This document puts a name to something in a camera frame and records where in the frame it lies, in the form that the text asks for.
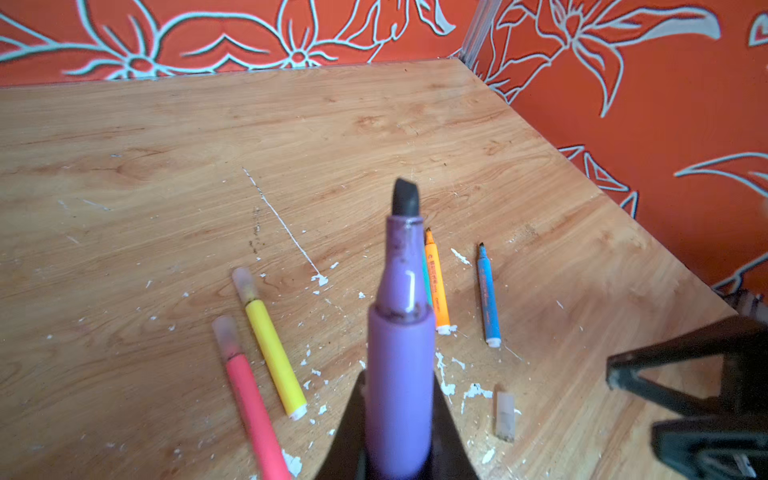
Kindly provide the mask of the green marker pen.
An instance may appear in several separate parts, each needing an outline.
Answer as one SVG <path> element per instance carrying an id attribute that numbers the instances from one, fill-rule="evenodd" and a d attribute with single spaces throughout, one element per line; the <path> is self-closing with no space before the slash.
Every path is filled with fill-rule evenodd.
<path id="1" fill-rule="evenodd" d="M 425 294 L 426 294 L 427 303 L 430 307 L 432 307 L 433 298 L 432 298 L 430 276 L 429 276 L 428 263 L 427 263 L 427 257 L 426 257 L 425 251 L 422 251 L 422 270 L 423 270 L 423 280 L 425 285 Z"/>

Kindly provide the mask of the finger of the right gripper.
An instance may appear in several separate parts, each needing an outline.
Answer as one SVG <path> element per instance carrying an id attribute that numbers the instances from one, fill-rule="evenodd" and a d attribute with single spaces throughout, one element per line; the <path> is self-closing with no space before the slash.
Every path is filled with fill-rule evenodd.
<path id="1" fill-rule="evenodd" d="M 765 479 L 767 417 L 723 415 L 658 422 L 656 458 L 687 479 Z"/>
<path id="2" fill-rule="evenodd" d="M 767 413 L 767 324 L 731 316 L 607 358 L 611 389 L 682 416 Z"/>

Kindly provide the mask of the purple marker pen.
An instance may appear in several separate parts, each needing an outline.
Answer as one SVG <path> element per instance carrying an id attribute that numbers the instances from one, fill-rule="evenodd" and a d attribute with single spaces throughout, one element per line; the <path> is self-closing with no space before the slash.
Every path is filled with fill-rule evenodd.
<path id="1" fill-rule="evenodd" d="M 365 443 L 384 479 L 417 477 L 431 449 L 436 320 L 423 256 L 418 187 L 397 179 L 384 270 L 368 314 Z"/>

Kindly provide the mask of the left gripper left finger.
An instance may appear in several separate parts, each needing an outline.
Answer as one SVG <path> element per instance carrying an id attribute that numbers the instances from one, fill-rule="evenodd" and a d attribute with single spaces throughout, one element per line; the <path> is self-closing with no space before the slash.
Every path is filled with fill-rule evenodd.
<path id="1" fill-rule="evenodd" d="M 365 371 L 361 371 L 353 386 L 330 450 L 316 479 L 366 478 L 365 448 Z"/>

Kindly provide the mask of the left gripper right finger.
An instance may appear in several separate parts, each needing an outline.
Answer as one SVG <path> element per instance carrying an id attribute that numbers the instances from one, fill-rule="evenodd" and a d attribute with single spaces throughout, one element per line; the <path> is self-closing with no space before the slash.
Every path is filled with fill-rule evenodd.
<path id="1" fill-rule="evenodd" d="M 434 376 L 431 439 L 431 478 L 478 480 L 450 408 Z"/>

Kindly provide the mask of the pink marker pen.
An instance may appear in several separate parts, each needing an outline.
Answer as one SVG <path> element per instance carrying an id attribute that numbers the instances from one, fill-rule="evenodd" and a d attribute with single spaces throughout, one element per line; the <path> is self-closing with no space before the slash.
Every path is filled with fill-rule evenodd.
<path id="1" fill-rule="evenodd" d="M 220 316 L 213 332 L 245 427 L 264 479 L 290 479 L 276 433 L 260 395 L 250 363 L 241 348 L 233 318 Z"/>

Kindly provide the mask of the clear pen cap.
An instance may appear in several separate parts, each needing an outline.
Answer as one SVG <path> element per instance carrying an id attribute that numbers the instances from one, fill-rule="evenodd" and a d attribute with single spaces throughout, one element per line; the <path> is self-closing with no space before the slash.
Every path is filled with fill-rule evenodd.
<path id="1" fill-rule="evenodd" d="M 513 442 L 516 436 L 516 405 L 512 394 L 497 391 L 495 395 L 495 426 L 497 438 L 505 442 Z"/>

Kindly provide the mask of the yellow marker pen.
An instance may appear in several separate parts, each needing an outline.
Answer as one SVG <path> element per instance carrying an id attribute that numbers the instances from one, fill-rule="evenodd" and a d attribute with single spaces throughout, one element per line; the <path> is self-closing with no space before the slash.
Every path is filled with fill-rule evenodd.
<path id="1" fill-rule="evenodd" d="M 285 413 L 298 421 L 307 413 L 307 400 L 253 276 L 248 268 L 238 267 L 232 280 Z"/>

